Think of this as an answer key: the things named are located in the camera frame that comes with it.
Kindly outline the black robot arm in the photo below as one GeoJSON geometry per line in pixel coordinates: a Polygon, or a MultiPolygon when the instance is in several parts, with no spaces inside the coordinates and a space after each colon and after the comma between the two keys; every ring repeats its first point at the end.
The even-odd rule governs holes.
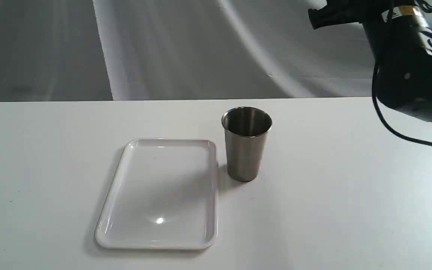
{"type": "Polygon", "coordinates": [[[432,5],[425,0],[328,0],[307,11],[314,29],[362,24],[375,60],[379,102],[432,122],[432,5]]]}

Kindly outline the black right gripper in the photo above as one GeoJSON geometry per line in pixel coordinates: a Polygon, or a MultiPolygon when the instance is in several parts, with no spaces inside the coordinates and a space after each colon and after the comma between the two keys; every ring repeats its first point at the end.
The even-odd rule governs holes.
{"type": "Polygon", "coordinates": [[[327,0],[320,9],[309,9],[313,29],[349,23],[367,23],[381,19],[384,11],[395,7],[394,0],[327,0]]]}

